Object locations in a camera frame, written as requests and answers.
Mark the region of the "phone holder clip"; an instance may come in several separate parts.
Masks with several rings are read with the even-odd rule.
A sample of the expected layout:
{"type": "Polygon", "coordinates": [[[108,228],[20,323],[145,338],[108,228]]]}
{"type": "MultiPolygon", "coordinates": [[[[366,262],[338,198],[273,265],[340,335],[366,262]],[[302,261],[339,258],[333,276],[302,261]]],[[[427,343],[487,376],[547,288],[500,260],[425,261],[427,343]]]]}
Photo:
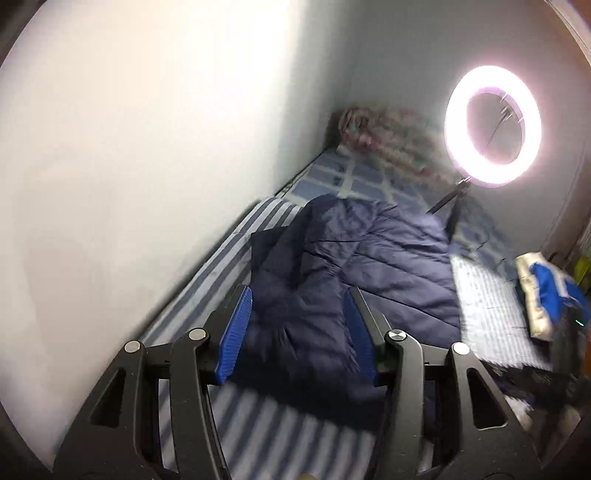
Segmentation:
{"type": "Polygon", "coordinates": [[[500,123],[504,123],[510,119],[514,119],[520,123],[523,119],[523,114],[517,102],[508,94],[503,94],[500,97],[501,113],[500,123]]]}

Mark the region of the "black light tripod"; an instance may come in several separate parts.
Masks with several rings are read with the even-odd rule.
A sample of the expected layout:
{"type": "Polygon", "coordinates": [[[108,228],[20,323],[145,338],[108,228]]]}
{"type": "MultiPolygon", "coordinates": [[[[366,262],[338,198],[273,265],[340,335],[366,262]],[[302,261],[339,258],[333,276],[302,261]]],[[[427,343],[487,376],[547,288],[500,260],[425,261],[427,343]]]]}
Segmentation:
{"type": "Polygon", "coordinates": [[[467,192],[470,188],[470,182],[472,178],[470,176],[463,177],[460,179],[454,189],[439,200],[433,207],[431,207],[427,213],[435,215],[437,212],[442,210],[448,204],[452,203],[452,210],[448,216],[447,223],[445,226],[445,232],[448,238],[448,242],[451,243],[456,232],[457,225],[460,221],[462,204],[467,196],[467,192]]]}

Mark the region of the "striped blue white sheet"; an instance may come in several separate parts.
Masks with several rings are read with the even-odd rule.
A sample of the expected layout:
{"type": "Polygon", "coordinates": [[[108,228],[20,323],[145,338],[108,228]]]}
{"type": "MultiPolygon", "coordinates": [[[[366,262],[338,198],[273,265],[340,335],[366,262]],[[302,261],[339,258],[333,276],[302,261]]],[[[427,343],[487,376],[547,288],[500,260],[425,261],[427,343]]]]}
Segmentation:
{"type": "MultiPolygon", "coordinates": [[[[243,217],[187,285],[169,301],[142,335],[145,345],[167,343],[204,324],[235,286],[250,279],[250,237],[286,227],[300,208],[270,197],[243,217]]],[[[526,331],[512,282],[454,255],[454,280],[462,309],[462,339],[483,360],[504,367],[549,367],[526,331]]],[[[375,436],[270,395],[226,382],[211,388],[214,419],[223,453],[235,479],[360,479],[375,436]]]]}

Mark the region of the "folded blue white jacket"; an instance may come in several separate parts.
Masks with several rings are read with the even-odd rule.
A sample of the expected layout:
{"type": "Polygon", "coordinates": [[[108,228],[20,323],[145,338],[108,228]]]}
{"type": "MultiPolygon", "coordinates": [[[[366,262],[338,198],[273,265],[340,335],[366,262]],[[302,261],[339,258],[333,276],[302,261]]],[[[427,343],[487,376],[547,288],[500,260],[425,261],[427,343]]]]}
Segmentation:
{"type": "Polygon", "coordinates": [[[590,309],[571,276],[547,261],[541,252],[520,255],[515,264],[533,339],[550,342],[553,327],[568,307],[580,311],[575,324],[583,328],[587,326],[590,309]]]}

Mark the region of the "rolled floral quilt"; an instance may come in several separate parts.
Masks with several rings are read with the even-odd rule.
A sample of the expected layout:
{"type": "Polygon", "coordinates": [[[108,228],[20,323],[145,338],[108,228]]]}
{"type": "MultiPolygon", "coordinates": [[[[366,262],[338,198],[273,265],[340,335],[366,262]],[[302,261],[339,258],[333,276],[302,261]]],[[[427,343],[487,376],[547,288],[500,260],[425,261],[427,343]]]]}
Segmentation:
{"type": "Polygon", "coordinates": [[[388,162],[432,182],[460,179],[450,159],[443,127],[402,108],[355,106],[339,116],[339,142],[351,152],[388,162]]]}

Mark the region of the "navy quilted puffer jacket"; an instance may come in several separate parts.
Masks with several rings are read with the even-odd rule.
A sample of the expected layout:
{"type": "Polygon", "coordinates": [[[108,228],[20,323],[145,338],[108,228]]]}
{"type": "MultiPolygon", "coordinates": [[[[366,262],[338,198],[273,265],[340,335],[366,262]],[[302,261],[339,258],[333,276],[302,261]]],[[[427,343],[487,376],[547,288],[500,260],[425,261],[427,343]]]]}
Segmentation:
{"type": "Polygon", "coordinates": [[[449,241],[433,215],[325,195],[250,244],[252,319],[232,375],[238,384],[374,430],[385,393],[360,370],[345,317],[349,289],[423,344],[448,348],[461,337],[449,241]]]}

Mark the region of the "blue checkered bed sheet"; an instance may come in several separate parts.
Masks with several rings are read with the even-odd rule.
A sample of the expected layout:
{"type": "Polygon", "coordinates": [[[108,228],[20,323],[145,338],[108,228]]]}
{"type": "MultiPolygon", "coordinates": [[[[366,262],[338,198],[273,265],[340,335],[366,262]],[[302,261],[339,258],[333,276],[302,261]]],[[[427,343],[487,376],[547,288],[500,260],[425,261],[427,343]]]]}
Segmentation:
{"type": "MultiPolygon", "coordinates": [[[[451,189],[383,160],[338,147],[322,151],[281,188],[279,196],[304,205],[318,196],[332,194],[339,198],[380,200],[426,212],[451,189]]],[[[471,193],[460,205],[452,251],[508,281],[517,279],[513,247],[471,193]]]]}

